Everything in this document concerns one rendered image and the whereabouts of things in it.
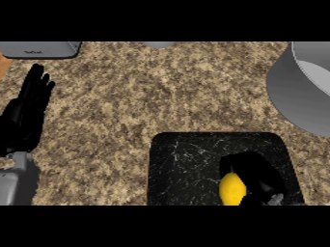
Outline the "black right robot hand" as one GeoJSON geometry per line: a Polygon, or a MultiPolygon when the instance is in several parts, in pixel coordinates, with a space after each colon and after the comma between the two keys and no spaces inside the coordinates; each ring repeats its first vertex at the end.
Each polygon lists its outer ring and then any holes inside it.
{"type": "Polygon", "coordinates": [[[244,151],[222,157],[222,179],[227,173],[236,173],[247,185],[247,196],[241,206],[269,206],[275,194],[282,193],[286,197],[288,189],[282,175],[255,151],[244,151]]]}

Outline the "black marbled tray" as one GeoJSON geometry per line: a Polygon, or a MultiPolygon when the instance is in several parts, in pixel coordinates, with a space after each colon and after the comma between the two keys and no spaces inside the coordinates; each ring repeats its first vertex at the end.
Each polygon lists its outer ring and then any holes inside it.
{"type": "Polygon", "coordinates": [[[281,174],[285,206],[306,202],[282,138],[270,132],[162,132],[149,150],[148,204],[151,206],[220,206],[220,181],[229,169],[223,157],[257,152],[281,174]]]}

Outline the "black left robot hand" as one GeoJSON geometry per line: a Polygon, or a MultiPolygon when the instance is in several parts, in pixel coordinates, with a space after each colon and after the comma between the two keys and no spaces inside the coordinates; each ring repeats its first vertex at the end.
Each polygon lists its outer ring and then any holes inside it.
{"type": "Polygon", "coordinates": [[[0,157],[18,151],[31,152],[39,146],[46,109],[56,82],[44,67],[34,64],[21,86],[21,93],[0,115],[0,157]]]}

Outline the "yellow lemon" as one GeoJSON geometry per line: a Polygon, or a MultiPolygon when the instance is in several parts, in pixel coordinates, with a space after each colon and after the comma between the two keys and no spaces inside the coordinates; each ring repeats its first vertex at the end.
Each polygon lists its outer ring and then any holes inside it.
{"type": "Polygon", "coordinates": [[[236,173],[227,173],[220,182],[220,198],[226,206],[239,206],[247,196],[247,185],[236,173]]]}

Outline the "grey metal pot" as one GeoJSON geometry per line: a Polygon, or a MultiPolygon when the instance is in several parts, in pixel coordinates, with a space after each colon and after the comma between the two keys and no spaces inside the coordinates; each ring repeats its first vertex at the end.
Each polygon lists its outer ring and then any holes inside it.
{"type": "Polygon", "coordinates": [[[307,132],[330,137],[330,41],[292,41],[267,76],[269,98],[307,132]]]}

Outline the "small grey round object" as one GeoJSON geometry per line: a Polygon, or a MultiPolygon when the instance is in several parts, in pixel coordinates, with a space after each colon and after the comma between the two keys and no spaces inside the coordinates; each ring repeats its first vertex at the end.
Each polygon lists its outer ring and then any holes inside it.
{"type": "Polygon", "coordinates": [[[145,45],[151,48],[167,48],[176,44],[174,41],[145,41],[145,45]]]}

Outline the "grey appliance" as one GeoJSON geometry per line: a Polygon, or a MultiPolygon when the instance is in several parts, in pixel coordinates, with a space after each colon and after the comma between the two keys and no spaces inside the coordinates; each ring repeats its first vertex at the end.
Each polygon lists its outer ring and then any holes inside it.
{"type": "Polygon", "coordinates": [[[81,41],[0,41],[9,59],[67,59],[78,55],[81,41]]]}

